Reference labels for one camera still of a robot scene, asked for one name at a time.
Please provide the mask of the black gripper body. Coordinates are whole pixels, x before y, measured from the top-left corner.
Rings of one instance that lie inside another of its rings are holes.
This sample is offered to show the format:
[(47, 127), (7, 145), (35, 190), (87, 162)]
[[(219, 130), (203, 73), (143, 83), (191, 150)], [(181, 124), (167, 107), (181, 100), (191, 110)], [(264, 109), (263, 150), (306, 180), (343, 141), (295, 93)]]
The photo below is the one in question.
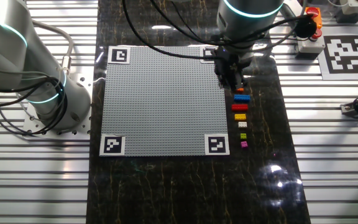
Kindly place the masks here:
[(218, 70), (224, 70), (226, 76), (231, 74), (240, 74), (241, 71), (248, 67), (248, 60), (241, 59), (238, 55), (228, 52), (223, 47), (213, 50), (214, 72), (218, 75)]

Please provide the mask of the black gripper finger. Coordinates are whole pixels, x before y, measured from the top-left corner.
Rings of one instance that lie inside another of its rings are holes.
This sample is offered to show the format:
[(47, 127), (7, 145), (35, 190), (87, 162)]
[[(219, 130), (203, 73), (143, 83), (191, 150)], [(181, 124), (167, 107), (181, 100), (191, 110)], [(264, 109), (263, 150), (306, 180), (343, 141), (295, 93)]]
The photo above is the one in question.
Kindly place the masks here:
[(219, 86), (220, 87), (228, 87), (228, 82), (227, 82), (227, 76), (226, 76), (226, 72), (223, 70), (218, 70), (218, 80), (219, 80)]
[(243, 79), (242, 75), (239, 74), (231, 74), (226, 77), (226, 85), (227, 89), (231, 91), (236, 91), (239, 88), (242, 88), (243, 85)]

